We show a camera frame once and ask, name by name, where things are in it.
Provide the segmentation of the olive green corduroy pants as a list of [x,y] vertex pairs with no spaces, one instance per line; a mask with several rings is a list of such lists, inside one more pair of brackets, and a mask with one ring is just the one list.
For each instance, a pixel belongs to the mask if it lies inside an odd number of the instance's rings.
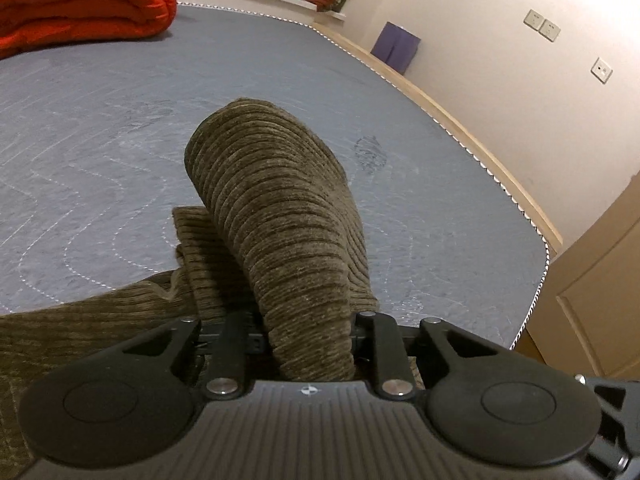
[[350,317],[378,306],[344,170],[298,119],[239,99],[206,118],[184,152],[201,205],[178,207],[178,269],[1,320],[1,474],[30,462],[17,422],[27,387],[55,367],[182,314],[205,323],[233,308],[264,320],[294,380],[346,380]]

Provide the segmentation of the grey quilted mattress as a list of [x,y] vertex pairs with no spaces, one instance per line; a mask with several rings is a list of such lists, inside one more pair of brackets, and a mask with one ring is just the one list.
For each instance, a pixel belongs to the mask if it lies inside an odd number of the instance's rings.
[[1,64],[1,310],[29,311],[173,269],[191,134],[247,96],[284,108],[342,164],[370,279],[400,324],[435,315],[510,346],[544,242],[446,128],[312,29],[180,6],[150,41]]

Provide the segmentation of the purple box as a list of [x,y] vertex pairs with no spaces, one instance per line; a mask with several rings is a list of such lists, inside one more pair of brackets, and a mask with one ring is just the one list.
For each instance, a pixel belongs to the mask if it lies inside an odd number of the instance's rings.
[[371,50],[371,54],[395,72],[403,75],[411,64],[421,39],[394,23],[387,22]]

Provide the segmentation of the red folded quilt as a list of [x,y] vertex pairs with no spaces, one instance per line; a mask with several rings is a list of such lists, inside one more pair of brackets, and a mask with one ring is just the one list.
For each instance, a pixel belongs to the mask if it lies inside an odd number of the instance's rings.
[[176,13],[177,0],[1,0],[1,57],[57,44],[154,37]]

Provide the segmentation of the white wall socket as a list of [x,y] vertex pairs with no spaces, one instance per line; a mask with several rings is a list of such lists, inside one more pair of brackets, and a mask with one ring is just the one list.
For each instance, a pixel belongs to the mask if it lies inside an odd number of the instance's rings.
[[594,61],[590,72],[597,78],[598,81],[602,82],[602,84],[606,84],[612,76],[613,69],[611,65],[608,64],[608,62],[605,62],[603,58],[597,58]]

